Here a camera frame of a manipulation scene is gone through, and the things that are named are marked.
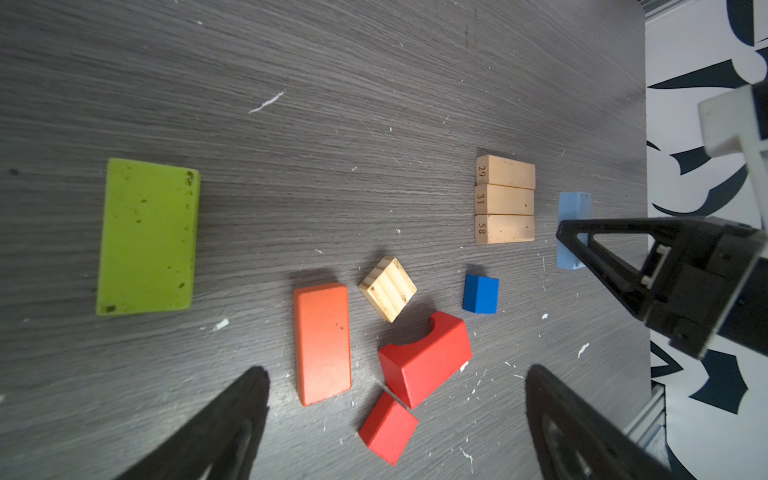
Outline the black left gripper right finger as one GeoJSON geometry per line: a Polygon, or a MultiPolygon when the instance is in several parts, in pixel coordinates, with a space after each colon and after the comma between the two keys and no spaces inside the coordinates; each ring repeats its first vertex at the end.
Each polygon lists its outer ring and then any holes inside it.
{"type": "Polygon", "coordinates": [[[525,377],[526,414],[545,479],[672,479],[591,405],[542,365],[525,377]]]}

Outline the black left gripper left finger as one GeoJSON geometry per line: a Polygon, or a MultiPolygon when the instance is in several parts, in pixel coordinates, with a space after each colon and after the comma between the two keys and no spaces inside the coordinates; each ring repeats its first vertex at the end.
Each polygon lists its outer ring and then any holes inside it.
{"type": "Polygon", "coordinates": [[[248,479],[264,433],[270,379],[249,368],[121,479],[248,479]]]}

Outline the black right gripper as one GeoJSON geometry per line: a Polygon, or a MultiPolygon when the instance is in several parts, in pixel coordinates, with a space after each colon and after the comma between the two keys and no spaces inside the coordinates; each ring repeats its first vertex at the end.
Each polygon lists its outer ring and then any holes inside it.
{"type": "Polygon", "coordinates": [[[694,358],[704,356],[767,243],[763,230],[704,217],[563,220],[556,237],[634,318],[694,358]],[[596,239],[630,234],[654,239],[640,269],[596,239]]]}

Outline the natural wood bar block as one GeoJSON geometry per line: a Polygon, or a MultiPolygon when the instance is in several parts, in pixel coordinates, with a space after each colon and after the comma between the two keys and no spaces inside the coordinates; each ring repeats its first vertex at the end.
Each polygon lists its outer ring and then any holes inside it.
{"type": "Polygon", "coordinates": [[[476,159],[476,183],[535,190],[536,168],[530,163],[483,155],[476,159]]]}
{"type": "Polygon", "coordinates": [[[476,215],[475,241],[478,244],[506,244],[535,240],[533,216],[476,215]]]}
{"type": "Polygon", "coordinates": [[[474,192],[476,215],[534,215],[534,191],[530,189],[480,184],[474,192]]]}

